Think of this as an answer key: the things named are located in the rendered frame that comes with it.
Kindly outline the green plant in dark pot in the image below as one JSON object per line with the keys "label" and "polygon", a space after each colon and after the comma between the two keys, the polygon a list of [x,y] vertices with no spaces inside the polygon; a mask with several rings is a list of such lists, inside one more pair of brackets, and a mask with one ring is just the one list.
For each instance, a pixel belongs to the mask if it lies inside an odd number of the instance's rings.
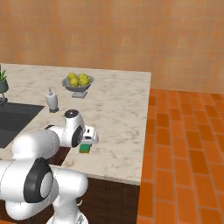
{"label": "green plant in dark pot", "polygon": [[6,93],[9,89],[5,73],[6,73],[5,70],[1,71],[1,66],[0,66],[0,94]]}

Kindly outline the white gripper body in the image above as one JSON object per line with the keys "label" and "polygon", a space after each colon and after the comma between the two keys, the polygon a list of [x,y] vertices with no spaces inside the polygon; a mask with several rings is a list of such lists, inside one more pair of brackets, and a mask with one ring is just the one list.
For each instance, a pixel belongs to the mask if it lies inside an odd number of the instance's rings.
{"label": "white gripper body", "polygon": [[90,135],[89,133],[85,133],[81,141],[81,144],[89,144],[89,145],[98,144],[98,143],[99,143],[99,137],[96,132],[93,135]]}

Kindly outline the grey fruit bowl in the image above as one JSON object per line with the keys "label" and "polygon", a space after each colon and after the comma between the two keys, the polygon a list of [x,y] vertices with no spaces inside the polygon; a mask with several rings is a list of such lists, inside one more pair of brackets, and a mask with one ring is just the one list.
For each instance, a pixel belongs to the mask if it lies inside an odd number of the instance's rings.
{"label": "grey fruit bowl", "polygon": [[72,87],[67,77],[64,78],[61,83],[65,89],[73,92],[73,98],[84,98],[86,94],[88,93],[89,87],[94,81],[94,78],[92,76],[90,76],[89,79],[90,79],[90,82],[86,86]]}

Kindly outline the dark sink basin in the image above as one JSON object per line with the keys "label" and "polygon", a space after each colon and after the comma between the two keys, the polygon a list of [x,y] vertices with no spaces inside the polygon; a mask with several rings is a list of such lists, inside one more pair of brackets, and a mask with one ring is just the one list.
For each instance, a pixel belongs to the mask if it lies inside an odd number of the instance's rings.
{"label": "dark sink basin", "polygon": [[6,148],[43,108],[41,105],[15,102],[0,106],[0,148]]}

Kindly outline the white soap dispenser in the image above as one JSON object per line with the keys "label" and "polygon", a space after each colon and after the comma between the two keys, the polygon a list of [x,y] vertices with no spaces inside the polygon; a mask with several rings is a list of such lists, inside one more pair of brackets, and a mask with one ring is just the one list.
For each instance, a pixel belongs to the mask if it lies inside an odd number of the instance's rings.
{"label": "white soap dispenser", "polygon": [[58,108],[58,96],[52,92],[52,89],[49,88],[49,93],[45,96],[46,103],[49,107],[51,113],[55,113],[59,110]]}

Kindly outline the dark brown counter cabinet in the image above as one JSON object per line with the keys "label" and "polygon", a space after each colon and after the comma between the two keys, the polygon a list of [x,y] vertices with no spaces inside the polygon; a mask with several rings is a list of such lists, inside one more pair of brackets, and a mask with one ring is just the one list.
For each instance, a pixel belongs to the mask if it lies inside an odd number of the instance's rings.
{"label": "dark brown counter cabinet", "polygon": [[[117,183],[97,178],[88,179],[87,192],[78,199],[82,201],[80,210],[89,224],[137,224],[137,209],[140,186]],[[46,224],[53,216],[49,206],[28,220],[13,220],[0,200],[0,222],[17,224]]]}

